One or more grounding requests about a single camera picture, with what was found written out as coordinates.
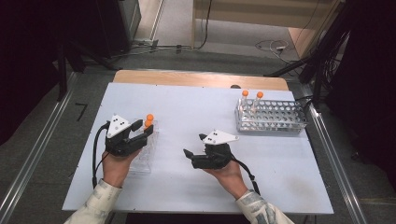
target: white table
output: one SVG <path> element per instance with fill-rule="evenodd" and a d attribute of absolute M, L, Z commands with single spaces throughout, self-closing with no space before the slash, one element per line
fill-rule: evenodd
<path fill-rule="evenodd" d="M 63 210 L 79 209 L 92 193 L 92 146 L 114 113 L 133 120 L 154 114 L 160 134 L 149 175 L 127 178 L 115 210 L 157 213 L 240 213 L 214 177 L 195 170 L 183 148 L 203 154 L 199 133 L 219 129 L 240 136 L 230 143 L 235 157 L 256 176 L 262 197 L 285 213 L 332 214 L 305 132 L 251 136 L 235 129 L 234 107 L 241 90 L 110 83 L 82 153 Z M 264 99 L 293 100 L 290 91 L 264 91 Z M 105 147 L 98 142 L 97 158 Z M 102 176 L 99 168 L 98 178 Z M 248 186 L 251 183 L 243 172 Z"/>

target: orange-capped test tube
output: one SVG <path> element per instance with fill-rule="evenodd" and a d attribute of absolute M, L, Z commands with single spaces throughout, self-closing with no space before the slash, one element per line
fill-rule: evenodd
<path fill-rule="evenodd" d="M 241 105 L 247 104 L 247 98 L 248 98 L 248 91 L 247 90 L 242 91 Z"/>
<path fill-rule="evenodd" d="M 253 105 L 254 105 L 253 107 L 254 107 L 254 108 L 256 108 L 257 105 L 259 105 L 259 101 L 260 101 L 260 99 L 261 99 L 263 96 L 264 96 L 264 93 L 262 93 L 262 91 L 257 92 L 256 99 L 254 100 L 254 103 L 253 103 Z"/>
<path fill-rule="evenodd" d="M 152 124 L 152 121 L 154 121 L 154 116 L 152 114 L 148 114 L 146 116 L 145 129 L 147 129 Z"/>
<path fill-rule="evenodd" d="M 147 129 L 150 125 L 152 124 L 152 120 L 146 120 L 145 121 L 145 129 Z"/>

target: aluminum rail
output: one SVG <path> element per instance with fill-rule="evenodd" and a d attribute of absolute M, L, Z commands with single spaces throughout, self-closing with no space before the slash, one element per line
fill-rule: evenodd
<path fill-rule="evenodd" d="M 304 95 L 312 95 L 312 91 L 309 86 L 303 85 Z M 337 152 L 332 144 L 332 139 L 327 132 L 323 117 L 317 113 L 316 109 L 311 105 L 309 106 L 312 119 L 318 130 L 320 140 L 324 146 L 327 157 L 329 158 L 330 165 L 332 166 L 332 171 L 334 172 L 335 179 L 338 182 L 338 186 L 343 194 L 344 200 L 346 202 L 346 207 L 349 210 L 349 214 L 355 224 L 366 224 L 367 219 L 361 209 L 361 204 L 358 197 L 355 194 L 354 189 L 347 177 L 347 172 L 344 169 L 343 164 L 338 158 Z"/>
<path fill-rule="evenodd" d="M 50 140 L 50 137 L 52 136 L 52 133 L 55 130 L 58 121 L 60 120 L 67 106 L 70 96 L 72 95 L 76 86 L 77 80 L 78 75 L 77 73 L 73 72 L 67 84 L 69 91 L 66 93 L 62 101 L 55 105 L 46 125 L 44 126 L 41 134 L 38 136 L 32 150 L 30 151 L 29 156 L 26 158 L 26 161 L 24 162 L 16 178 L 9 186 L 5 199 L 2 201 L 0 207 L 0 224 L 8 223 L 15 206 L 26 189 L 32 174 L 46 149 L 47 143 Z"/>

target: white sleeve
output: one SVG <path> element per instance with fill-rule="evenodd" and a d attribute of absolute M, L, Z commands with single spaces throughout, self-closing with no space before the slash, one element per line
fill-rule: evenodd
<path fill-rule="evenodd" d="M 121 189 L 115 188 L 101 179 L 87 202 L 68 218 L 65 224 L 105 223 L 108 213 L 113 209 L 119 198 L 120 192 Z"/>
<path fill-rule="evenodd" d="M 266 202 L 259 194 L 250 189 L 236 201 L 251 224 L 291 224 L 293 223 L 277 207 Z"/>

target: hand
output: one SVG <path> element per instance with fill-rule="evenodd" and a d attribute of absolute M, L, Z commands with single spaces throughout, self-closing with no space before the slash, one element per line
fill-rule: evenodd
<path fill-rule="evenodd" d="M 239 164 L 235 161 L 230 161 L 225 167 L 219 170 L 204 169 L 204 171 L 213 175 L 236 200 L 242 197 L 248 190 L 242 178 Z"/>
<path fill-rule="evenodd" d="M 123 181 L 129 172 L 132 160 L 139 154 L 142 149 L 137 150 L 128 157 L 115 157 L 108 152 L 102 154 L 103 160 L 103 180 L 116 188 L 121 188 Z"/>

